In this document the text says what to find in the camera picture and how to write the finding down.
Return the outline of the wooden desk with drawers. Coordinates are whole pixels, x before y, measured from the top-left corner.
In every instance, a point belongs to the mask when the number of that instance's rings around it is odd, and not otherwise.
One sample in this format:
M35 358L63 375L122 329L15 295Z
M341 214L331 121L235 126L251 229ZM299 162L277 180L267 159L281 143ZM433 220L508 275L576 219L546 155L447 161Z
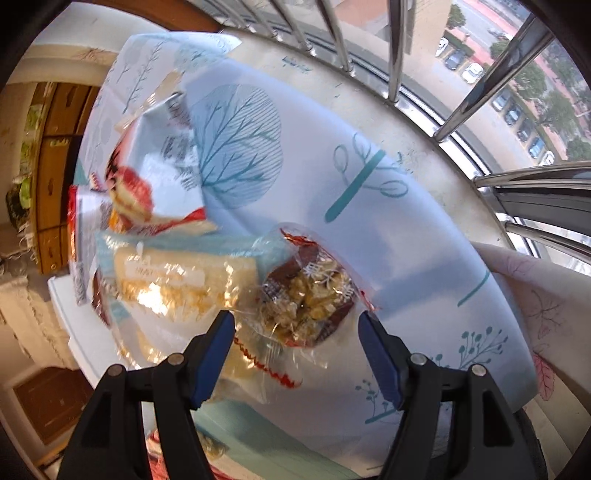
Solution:
M32 225L36 263L44 275L68 264L68 190L91 109L95 86L43 82L30 107L37 114L32 147Z

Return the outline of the red jujube snack bag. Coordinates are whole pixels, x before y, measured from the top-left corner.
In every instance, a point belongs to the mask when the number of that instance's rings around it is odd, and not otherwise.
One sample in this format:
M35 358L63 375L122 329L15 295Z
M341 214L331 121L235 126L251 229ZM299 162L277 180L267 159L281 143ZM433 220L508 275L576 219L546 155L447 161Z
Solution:
M182 92L125 126L106 164L105 184L112 202L109 228L117 233L216 230L207 219L197 140Z

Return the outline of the walnut snack clear red bag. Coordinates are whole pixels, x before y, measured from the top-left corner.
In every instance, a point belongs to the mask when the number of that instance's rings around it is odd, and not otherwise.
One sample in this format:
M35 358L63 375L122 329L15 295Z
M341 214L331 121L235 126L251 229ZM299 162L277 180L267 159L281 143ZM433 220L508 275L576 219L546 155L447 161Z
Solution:
M298 389L305 367L329 366L325 349L346 320L377 307L353 267L301 225L277 225L256 247L259 282L235 304L235 345L270 383Z

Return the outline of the metal window grille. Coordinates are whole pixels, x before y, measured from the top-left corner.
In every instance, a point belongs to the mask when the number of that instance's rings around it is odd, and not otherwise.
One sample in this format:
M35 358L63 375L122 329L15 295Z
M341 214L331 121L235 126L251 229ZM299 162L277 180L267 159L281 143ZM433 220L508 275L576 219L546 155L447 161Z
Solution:
M349 45L374 66L391 39L387 0L332 2ZM525 22L519 1L417 0L408 4L403 86L442 119L476 86ZM590 152L590 88L552 41L460 129L490 170L568 160Z

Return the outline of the floral pink white blanket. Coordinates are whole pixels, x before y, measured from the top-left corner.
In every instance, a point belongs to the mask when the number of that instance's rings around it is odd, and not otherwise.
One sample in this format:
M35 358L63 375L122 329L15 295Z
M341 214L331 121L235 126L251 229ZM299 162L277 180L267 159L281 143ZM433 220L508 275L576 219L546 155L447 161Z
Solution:
M473 244L501 281L530 347L538 393L552 398L561 380L590 408L590 278L549 261Z

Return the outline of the brown wooden door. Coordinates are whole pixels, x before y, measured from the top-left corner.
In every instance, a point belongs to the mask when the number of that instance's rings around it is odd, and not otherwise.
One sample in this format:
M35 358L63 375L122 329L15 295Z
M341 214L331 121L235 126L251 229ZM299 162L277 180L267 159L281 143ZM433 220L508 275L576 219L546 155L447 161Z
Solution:
M13 391L37 436L49 445L76 424L93 388L79 369L48 367Z

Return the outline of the red white biscuit pack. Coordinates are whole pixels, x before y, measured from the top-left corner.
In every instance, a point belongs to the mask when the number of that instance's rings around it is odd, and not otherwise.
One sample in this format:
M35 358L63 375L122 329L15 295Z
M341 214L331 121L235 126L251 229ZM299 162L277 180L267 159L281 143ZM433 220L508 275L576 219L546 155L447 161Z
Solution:
M68 191L68 264L77 305L90 301L89 288L96 272L97 232L106 230L112 202L105 192L72 185Z

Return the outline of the large Calleton bread bag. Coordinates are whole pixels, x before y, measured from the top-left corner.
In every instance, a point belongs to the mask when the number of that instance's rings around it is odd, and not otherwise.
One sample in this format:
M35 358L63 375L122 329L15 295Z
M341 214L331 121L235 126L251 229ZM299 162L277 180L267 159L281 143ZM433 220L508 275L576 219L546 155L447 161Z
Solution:
M214 393L260 403L303 384L293 352L254 326L264 276L284 259L287 246L273 237L96 235L104 309L128 365L183 351L228 310L235 334Z

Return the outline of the blue white patterned tablecloth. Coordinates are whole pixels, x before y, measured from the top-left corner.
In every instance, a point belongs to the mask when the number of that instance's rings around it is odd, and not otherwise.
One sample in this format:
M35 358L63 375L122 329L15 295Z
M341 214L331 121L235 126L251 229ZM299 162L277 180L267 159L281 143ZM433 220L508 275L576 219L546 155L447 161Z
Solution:
M202 235L263 237L283 223L315 232L362 277L390 333L438 366L484 366L520 411L536 393L520 323L496 276L412 177L408 154L387 154L314 101L231 60L237 46L221 34L130 37L82 142L79 160L91 186L108 194L105 167L125 126L182 92L207 219L216 226ZM213 394L194 420L224 446L219 470L263 479L381 471L402 415L383 397L363 353L362 312L325 349L327 368L304 368L301 388L267 403Z

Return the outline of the white plastic storage bin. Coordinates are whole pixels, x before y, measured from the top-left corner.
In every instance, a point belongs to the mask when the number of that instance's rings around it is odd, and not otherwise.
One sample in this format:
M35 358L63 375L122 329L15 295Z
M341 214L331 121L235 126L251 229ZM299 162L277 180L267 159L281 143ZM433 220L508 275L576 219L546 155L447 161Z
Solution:
M76 303L69 275L51 277L47 285L56 316L69 335L68 348L92 387L112 364L121 364L127 370L151 366L141 352L130 319L113 329L107 327L90 304Z

